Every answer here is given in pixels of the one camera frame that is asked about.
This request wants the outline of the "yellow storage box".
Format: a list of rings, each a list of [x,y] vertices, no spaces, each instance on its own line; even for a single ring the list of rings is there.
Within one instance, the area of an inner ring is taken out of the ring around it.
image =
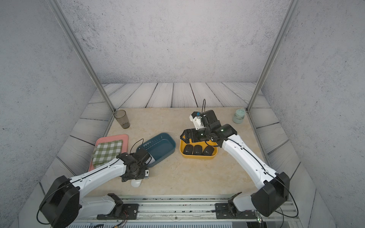
[[[216,142],[185,142],[185,137],[180,139],[180,153],[187,159],[204,159],[209,160],[216,157],[218,154],[218,144]]]

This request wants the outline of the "black mouse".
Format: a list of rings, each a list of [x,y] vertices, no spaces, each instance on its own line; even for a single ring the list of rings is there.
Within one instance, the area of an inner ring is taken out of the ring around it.
[[[201,145],[195,145],[193,149],[193,155],[201,156],[202,155],[202,146]]]
[[[194,153],[194,146],[191,145],[191,144],[187,144],[184,147],[183,154],[185,154],[185,155],[193,155],[193,153]]]
[[[207,146],[204,150],[203,150],[203,152],[202,152],[202,154],[204,155],[204,156],[212,156],[212,154],[214,153],[214,147],[212,147],[212,146]]]

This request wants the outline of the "long white mouse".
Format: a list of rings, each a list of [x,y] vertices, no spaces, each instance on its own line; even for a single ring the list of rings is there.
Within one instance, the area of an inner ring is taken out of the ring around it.
[[[142,183],[142,179],[131,180],[131,186],[134,187],[134,188],[140,187],[141,183]]]

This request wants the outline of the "dark teal storage box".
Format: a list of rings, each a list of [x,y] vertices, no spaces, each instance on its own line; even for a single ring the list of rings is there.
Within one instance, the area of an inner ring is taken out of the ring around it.
[[[140,149],[145,149],[151,155],[152,158],[146,163],[152,168],[174,153],[176,142],[168,133],[160,133],[141,144],[136,151]]]

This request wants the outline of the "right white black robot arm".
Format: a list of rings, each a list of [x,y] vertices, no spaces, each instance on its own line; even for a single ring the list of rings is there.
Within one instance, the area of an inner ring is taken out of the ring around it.
[[[243,211],[256,210],[268,217],[289,199],[288,175],[284,172],[277,173],[263,162],[231,125],[220,124],[213,110],[193,112],[189,118],[194,128],[184,130],[180,139],[185,143],[217,143],[218,147],[238,162],[258,189],[250,196],[238,193],[229,199],[229,211],[233,216]]]

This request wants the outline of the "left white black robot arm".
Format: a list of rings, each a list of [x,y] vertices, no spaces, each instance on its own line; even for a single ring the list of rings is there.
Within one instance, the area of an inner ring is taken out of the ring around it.
[[[128,220],[133,213],[114,193],[101,198],[85,198],[91,191],[121,177],[123,182],[142,180],[148,173],[152,156],[145,149],[122,153],[104,165],[79,176],[60,176],[54,180],[40,203],[38,214],[43,214],[48,225],[65,228],[77,219],[100,216],[103,219]]]

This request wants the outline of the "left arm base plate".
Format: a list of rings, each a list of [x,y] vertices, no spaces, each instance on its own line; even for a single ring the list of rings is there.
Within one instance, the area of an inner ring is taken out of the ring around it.
[[[97,215],[97,220],[136,220],[139,204],[117,204],[115,208],[106,215]]]

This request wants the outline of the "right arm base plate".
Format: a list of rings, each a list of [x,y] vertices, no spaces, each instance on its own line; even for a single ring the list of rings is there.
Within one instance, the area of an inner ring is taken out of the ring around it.
[[[216,203],[212,210],[217,219],[256,219],[254,211],[238,211],[232,204]]]

